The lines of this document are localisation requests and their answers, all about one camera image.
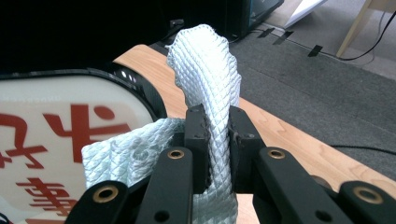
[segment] quilted fabric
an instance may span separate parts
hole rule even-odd
[[[238,106],[241,77],[227,39],[208,25],[182,30],[168,47],[167,62],[188,107],[203,104],[211,134],[211,185],[193,196],[193,223],[235,223],[237,201],[232,192],[227,122],[230,105]],[[82,149],[87,187],[104,180],[128,186],[146,177],[183,119],[160,119],[143,128]]]

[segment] wooden table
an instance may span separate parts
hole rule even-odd
[[[396,0],[366,0],[361,7],[361,11],[346,34],[346,38],[336,54],[337,57],[341,57],[344,54],[350,42],[352,42],[365,23],[367,23],[373,10],[394,12],[396,10]]]
[[[175,85],[175,73],[166,64],[166,57],[147,46],[135,46],[115,60],[135,70],[150,81],[163,98],[169,118],[184,118],[187,107],[184,94]],[[396,198],[396,182],[349,158],[318,139],[289,125],[252,103],[240,98],[244,109],[269,147],[288,150],[311,175],[329,182],[334,190],[349,180],[374,184]],[[251,195],[238,195],[238,223],[258,223]]]

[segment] black tape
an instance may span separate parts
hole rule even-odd
[[[283,41],[285,41],[292,34],[293,34],[293,31],[285,32],[285,34],[283,34],[280,38],[278,38],[277,41],[275,41],[273,45],[280,45],[281,43],[283,43]]]
[[[266,36],[271,34],[274,30],[275,30],[275,28],[266,29],[266,30],[262,31],[262,33],[259,36],[257,36],[257,38],[265,38]]]
[[[323,49],[322,46],[315,45],[315,47],[309,52],[308,57],[316,57],[320,51]]]

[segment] cloth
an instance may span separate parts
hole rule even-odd
[[[227,123],[230,105],[238,106],[241,77],[228,41],[208,25],[181,30],[168,47],[167,63],[175,70],[176,85],[187,107],[203,104],[209,120],[211,185],[193,196],[193,223],[235,223],[237,200],[232,192]],[[82,149],[87,188],[104,180],[128,186],[152,172],[183,119],[159,119]]]

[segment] round joint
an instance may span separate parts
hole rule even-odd
[[[182,150],[172,150],[168,152],[168,157],[173,160],[178,160],[184,157],[184,152]]]
[[[353,193],[367,203],[381,204],[384,202],[379,193],[366,187],[356,187],[353,189]]]
[[[268,152],[268,155],[274,159],[277,159],[277,160],[284,159],[286,157],[286,155],[283,151],[279,151],[276,149],[270,150]]]
[[[114,185],[106,185],[96,190],[93,194],[93,201],[96,203],[108,203],[119,194],[119,190]]]

